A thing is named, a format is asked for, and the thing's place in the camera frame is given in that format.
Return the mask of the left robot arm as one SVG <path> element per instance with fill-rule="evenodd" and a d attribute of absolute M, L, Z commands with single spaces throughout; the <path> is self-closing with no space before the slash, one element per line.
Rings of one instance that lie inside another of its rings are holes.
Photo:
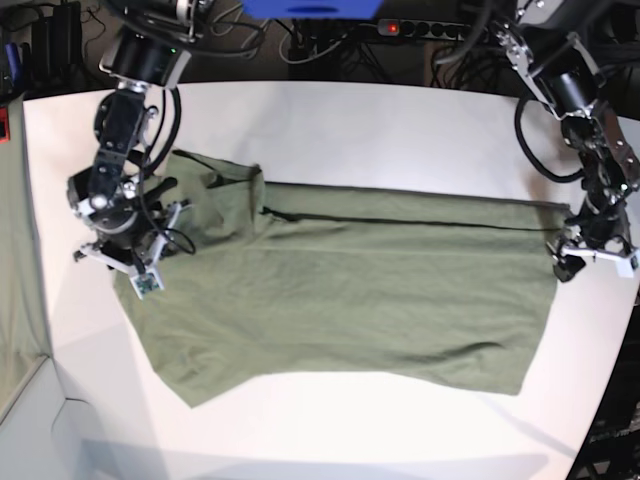
<path fill-rule="evenodd" d="M 639 269 L 626 212 L 627 198 L 639 189 L 639 159 L 603 97 L 605 76 L 578 32 L 596 9 L 594 1 L 485 1 L 462 44 L 434 59 L 437 65 L 457 62 L 488 33 L 526 86 L 514 114 L 523 153 L 548 180 L 578 181 L 585 193 L 579 212 L 547 244 L 561 282 L 572 280 L 589 260 L 612 262 L 622 278 Z M 565 143 L 579 155 L 577 172 L 552 173 L 526 144 L 521 119 L 532 100 L 559 121 Z"/>

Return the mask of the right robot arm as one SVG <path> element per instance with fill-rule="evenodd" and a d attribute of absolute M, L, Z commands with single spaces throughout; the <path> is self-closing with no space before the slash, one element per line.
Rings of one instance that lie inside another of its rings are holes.
<path fill-rule="evenodd" d="M 157 265 L 171 250 L 193 255 L 190 240 L 178 242 L 174 225 L 188 202 L 161 203 L 175 188 L 173 177 L 151 190 L 145 182 L 165 160 L 181 121 L 178 81 L 194 55 L 234 58 L 256 51 L 262 27 L 221 20 L 225 28 L 245 28 L 237 48 L 213 49 L 202 43 L 213 31 L 209 1 L 107 1 L 122 21 L 100 69 L 116 87 L 99 104 L 93 131 L 98 148 L 90 167 L 70 177 L 67 199 L 73 214 L 96 235 L 75 260 L 91 258 L 126 275 L 144 291 L 162 286 Z"/>

